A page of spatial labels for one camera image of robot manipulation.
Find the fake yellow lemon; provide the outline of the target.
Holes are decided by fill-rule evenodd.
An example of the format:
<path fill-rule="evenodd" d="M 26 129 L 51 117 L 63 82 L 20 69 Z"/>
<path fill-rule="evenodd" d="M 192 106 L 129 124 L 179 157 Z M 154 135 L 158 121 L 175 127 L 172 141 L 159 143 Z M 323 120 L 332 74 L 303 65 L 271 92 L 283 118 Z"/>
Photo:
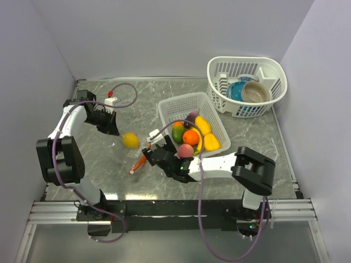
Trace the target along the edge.
<path fill-rule="evenodd" d="M 139 138 L 134 133 L 124 133 L 122 143 L 125 147 L 135 149 L 139 147 Z"/>

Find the clear zip top bag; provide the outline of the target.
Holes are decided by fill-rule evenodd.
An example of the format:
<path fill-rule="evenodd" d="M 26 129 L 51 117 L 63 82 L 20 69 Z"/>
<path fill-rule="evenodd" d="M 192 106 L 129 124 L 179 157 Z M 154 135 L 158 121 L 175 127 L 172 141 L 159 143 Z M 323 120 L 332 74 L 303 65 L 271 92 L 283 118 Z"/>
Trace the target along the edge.
<path fill-rule="evenodd" d="M 151 145 L 147 143 L 146 139 L 140 139 L 139 137 L 139 147 L 135 149 L 127 148 L 123 145 L 122 143 L 122 135 L 124 133 L 120 134 L 120 141 L 122 144 L 122 147 L 126 153 L 127 158 L 132 159 L 133 164 L 128 172 L 129 175 L 134 174 L 141 166 L 143 166 L 146 163 L 146 158 L 142 154 L 142 149 L 143 148 L 151 148 Z"/>

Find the fake pink peach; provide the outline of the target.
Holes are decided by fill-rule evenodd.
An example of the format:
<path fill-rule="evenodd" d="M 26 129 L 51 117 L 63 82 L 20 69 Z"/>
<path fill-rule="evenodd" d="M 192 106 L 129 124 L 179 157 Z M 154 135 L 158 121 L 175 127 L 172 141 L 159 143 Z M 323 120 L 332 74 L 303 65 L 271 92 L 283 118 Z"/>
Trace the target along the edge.
<path fill-rule="evenodd" d="M 189 158 L 194 155 L 194 148 L 189 144 L 182 144 L 178 149 L 179 158 Z"/>

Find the fake green orange mango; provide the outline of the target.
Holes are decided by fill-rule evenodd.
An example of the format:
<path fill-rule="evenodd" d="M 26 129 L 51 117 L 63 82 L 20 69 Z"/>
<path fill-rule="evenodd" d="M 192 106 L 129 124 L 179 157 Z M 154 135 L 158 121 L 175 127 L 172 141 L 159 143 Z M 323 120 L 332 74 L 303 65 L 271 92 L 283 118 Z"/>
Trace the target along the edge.
<path fill-rule="evenodd" d="M 177 144 L 183 143 L 185 127 L 182 122 L 175 122 L 172 126 L 172 139 Z"/>

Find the fake purple eggplant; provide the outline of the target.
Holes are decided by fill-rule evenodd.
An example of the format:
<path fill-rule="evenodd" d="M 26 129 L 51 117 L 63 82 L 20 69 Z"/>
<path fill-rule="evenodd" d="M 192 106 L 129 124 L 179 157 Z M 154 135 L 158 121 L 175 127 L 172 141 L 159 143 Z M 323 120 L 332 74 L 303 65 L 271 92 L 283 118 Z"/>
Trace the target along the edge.
<path fill-rule="evenodd" d="M 184 127 L 186 129 L 190 129 L 193 126 L 193 124 L 195 123 L 195 119 L 197 116 L 198 116 L 198 110 L 194 110 L 194 111 L 190 112 L 185 119 L 186 122 L 184 122 Z"/>

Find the fake yellow bell pepper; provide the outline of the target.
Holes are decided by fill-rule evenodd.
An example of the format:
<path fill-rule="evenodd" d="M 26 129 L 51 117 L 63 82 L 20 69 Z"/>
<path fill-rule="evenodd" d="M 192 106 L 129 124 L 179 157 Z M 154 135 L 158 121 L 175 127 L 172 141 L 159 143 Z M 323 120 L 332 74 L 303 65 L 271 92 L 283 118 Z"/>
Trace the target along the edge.
<path fill-rule="evenodd" d="M 204 140 L 204 147 L 207 152 L 216 151 L 221 148 L 220 142 L 212 133 L 205 135 Z"/>

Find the fake yellow banana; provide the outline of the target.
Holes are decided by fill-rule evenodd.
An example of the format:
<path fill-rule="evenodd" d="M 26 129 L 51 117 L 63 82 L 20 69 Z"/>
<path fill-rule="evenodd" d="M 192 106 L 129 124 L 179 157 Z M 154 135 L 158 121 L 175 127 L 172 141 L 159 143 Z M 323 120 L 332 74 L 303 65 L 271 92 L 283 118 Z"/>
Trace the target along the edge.
<path fill-rule="evenodd" d="M 194 156 L 195 156 L 195 155 L 198 155 L 202 149 L 202 137 L 200 132 L 195 127 L 192 127 L 190 130 L 194 131 L 199 137 L 197 145 L 194 146 Z"/>

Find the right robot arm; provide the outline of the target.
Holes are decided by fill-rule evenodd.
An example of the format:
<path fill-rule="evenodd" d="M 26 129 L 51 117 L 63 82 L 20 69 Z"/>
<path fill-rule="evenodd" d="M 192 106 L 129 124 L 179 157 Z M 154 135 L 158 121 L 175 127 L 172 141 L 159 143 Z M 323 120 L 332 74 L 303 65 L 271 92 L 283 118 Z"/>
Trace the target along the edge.
<path fill-rule="evenodd" d="M 168 135 L 161 141 L 161 145 L 142 150 L 151 166 L 158 166 L 167 177 L 184 184 L 202 179 L 236 180 L 245 188 L 240 212 L 246 218 L 253 218 L 263 198 L 272 194 L 275 161 L 251 148 L 240 146 L 236 152 L 218 157 L 179 158 Z"/>

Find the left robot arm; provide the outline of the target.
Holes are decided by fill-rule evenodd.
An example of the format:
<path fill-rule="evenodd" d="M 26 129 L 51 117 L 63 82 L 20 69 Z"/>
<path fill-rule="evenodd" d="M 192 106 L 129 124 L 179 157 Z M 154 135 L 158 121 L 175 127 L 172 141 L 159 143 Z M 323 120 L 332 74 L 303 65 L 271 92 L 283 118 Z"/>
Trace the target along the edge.
<path fill-rule="evenodd" d="M 75 140 L 83 123 L 95 126 L 103 134 L 119 136 L 112 108 L 116 99 L 106 99 L 107 104 L 98 109 L 96 98 L 94 93 L 80 90 L 75 99 L 66 100 L 60 121 L 46 139 L 37 141 L 36 151 L 45 182 L 77 190 L 83 196 L 77 197 L 80 211 L 92 219 L 103 220 L 108 216 L 109 206 L 102 190 L 84 177 L 85 163 Z"/>

